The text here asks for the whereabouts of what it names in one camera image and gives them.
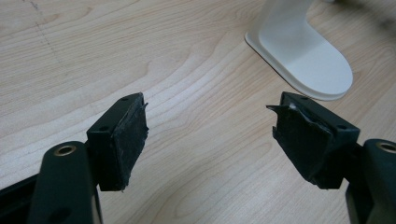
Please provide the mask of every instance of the white stand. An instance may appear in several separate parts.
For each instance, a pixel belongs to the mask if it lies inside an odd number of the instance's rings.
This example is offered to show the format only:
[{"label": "white stand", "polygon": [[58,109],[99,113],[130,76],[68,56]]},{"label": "white stand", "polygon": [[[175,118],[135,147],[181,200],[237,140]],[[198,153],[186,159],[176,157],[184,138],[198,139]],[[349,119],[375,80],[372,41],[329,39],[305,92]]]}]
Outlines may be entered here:
[{"label": "white stand", "polygon": [[352,85],[352,71],[344,56],[306,21],[312,2],[267,0],[246,41],[297,91],[336,100]]}]

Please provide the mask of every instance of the scratch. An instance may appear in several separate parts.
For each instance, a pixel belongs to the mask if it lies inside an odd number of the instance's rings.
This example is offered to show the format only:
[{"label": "scratch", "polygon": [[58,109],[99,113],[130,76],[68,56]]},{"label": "scratch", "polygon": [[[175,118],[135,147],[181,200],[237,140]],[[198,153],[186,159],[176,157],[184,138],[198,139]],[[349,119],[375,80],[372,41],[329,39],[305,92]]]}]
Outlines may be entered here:
[{"label": "scratch", "polygon": [[38,24],[38,23],[36,22],[36,23],[35,23],[35,26],[38,28],[39,34],[40,34],[41,36],[43,36],[43,38],[44,38],[46,44],[49,46],[50,51],[52,52],[52,54],[53,54],[55,60],[58,62],[58,64],[60,64],[61,66],[63,66],[63,63],[62,63],[61,59],[58,57],[58,54],[56,53],[55,49],[52,47],[50,41],[47,39],[46,34],[45,34],[44,31],[41,29],[40,24]]},{"label": "scratch", "polygon": [[35,2],[30,2],[30,4],[32,4],[32,7],[35,8],[35,10],[39,11],[40,9],[38,8],[38,4]]}]

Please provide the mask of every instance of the wooden table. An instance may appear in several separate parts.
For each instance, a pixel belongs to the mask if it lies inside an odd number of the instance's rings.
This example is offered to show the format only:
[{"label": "wooden table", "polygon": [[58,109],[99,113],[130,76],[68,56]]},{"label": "wooden table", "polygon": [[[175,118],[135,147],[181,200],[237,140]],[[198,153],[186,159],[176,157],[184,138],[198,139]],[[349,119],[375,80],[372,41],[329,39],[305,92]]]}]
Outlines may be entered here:
[{"label": "wooden table", "polygon": [[[361,1],[308,12],[354,73],[345,97],[320,103],[360,144],[395,141],[396,6]],[[105,223],[348,223],[347,183],[305,182],[272,137],[264,106],[295,90],[244,40],[263,3],[1,0],[0,189],[142,91],[148,141],[130,186],[100,193]]]}]

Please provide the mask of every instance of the black plastic part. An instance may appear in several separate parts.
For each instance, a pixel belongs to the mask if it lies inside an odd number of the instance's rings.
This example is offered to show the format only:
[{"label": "black plastic part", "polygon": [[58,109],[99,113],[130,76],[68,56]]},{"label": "black plastic part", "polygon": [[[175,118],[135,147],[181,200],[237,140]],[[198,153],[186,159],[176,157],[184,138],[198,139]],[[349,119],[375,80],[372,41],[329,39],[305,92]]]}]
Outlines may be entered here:
[{"label": "black plastic part", "polygon": [[321,189],[339,189],[346,155],[360,130],[304,96],[283,92],[273,135],[303,178]]},{"label": "black plastic part", "polygon": [[346,205],[352,224],[367,223],[374,202],[370,193],[362,193],[349,184],[346,190]]},{"label": "black plastic part", "polygon": [[148,137],[143,93],[119,99],[87,131],[95,178],[101,191],[128,186],[134,164]]},{"label": "black plastic part", "polygon": [[66,142],[44,155],[27,223],[102,223],[87,150]]},{"label": "black plastic part", "polygon": [[0,191],[0,223],[26,223],[37,175]]},{"label": "black plastic part", "polygon": [[396,144],[381,139],[364,143],[363,172],[374,207],[367,223],[396,223]]}]

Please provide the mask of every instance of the black bracket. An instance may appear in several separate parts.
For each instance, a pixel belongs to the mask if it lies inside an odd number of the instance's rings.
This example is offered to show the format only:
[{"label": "black bracket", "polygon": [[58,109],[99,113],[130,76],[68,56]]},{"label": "black bracket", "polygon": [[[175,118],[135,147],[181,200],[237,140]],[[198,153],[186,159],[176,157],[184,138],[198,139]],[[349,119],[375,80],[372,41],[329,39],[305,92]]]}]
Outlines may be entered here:
[{"label": "black bracket", "polygon": [[88,141],[48,150],[40,172],[0,191],[0,223],[102,223],[96,186],[123,190],[148,137],[142,93],[119,99]]},{"label": "black bracket", "polygon": [[283,92],[273,135],[301,176],[320,189],[339,189],[345,178],[352,223],[396,223],[396,144],[371,139],[316,102]]}]

